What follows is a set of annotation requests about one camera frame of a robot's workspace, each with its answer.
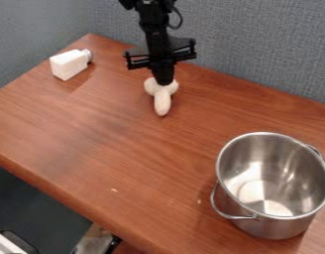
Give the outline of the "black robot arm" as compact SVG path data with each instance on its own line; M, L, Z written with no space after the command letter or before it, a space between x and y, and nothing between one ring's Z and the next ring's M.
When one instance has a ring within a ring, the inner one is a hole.
M183 22L174 6L175 0L118 0L126 10L138 13L138 26L144 34L144 47L127 49L122 56L127 69L146 67L158 85L174 79L177 62L197 57L195 40L175 38L167 29L177 30Z

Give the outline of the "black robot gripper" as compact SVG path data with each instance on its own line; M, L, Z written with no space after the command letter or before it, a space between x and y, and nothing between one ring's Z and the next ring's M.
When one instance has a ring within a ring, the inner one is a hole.
M165 27L140 28L140 30L144 34L144 44L142 47L123 51L126 68L150 68L155 82L159 85L169 85L174 79L174 64L197 57L195 40L171 36ZM161 72L159 63L162 62L163 71Z

